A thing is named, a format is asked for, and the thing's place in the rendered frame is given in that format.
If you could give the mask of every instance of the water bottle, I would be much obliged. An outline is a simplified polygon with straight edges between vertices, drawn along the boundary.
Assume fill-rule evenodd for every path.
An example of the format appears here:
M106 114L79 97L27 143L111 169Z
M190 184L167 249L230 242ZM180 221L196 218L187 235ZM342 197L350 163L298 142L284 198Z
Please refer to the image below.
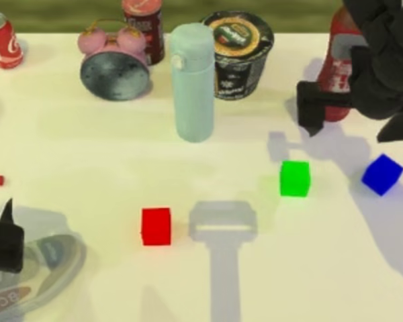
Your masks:
M178 135L202 142L214 130L215 40L202 23L176 27L170 37L173 102Z

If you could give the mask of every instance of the green wall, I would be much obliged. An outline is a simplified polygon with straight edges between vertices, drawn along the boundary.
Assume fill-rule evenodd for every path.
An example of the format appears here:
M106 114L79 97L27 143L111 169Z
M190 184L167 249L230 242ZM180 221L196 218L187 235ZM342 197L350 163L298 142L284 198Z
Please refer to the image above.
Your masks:
M217 10L242 9L260 15L274 32L326 32L341 0L163 0L170 32ZM120 0L0 0L0 11L17 32L80 32L99 18L122 18ZM107 30L116 26L105 25Z

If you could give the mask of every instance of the white table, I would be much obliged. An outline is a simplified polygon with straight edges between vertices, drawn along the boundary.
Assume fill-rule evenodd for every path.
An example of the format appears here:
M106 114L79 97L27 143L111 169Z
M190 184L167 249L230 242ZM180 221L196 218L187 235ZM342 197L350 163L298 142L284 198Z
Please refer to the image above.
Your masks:
M210 322L209 249L187 236L189 213L241 200L259 229L239 251L242 322L403 322L403 176L383 198L357 177L381 153L403 165L403 143L377 144L383 123L357 112L309 140L285 108L327 35L276 35L257 91L216 101L215 133L196 145L175 134L168 57L148 97L111 103L82 86L77 35L19 38L25 64L0 70L0 207L63 213L89 247L78 279L25 321ZM304 144L289 156L310 162L308 198L279 196L271 131ZM172 209L171 247L141 246L140 210L155 206Z

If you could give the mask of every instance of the coca-cola can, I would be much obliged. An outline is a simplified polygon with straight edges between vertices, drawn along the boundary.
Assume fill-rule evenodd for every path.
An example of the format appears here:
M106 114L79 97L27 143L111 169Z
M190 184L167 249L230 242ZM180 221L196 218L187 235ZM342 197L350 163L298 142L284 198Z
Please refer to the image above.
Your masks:
M145 37L148 65L159 63L165 55L162 4L162 0L122 0L124 20L140 30Z
M24 54L10 21L0 13L0 68L10 69L22 63Z

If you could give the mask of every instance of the red cube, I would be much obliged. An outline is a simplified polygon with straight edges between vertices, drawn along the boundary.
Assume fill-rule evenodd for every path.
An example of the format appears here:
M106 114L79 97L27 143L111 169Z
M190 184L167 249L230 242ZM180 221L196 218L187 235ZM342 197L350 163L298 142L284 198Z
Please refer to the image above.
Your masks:
M165 246L171 244L170 208L142 209L142 243L145 246Z

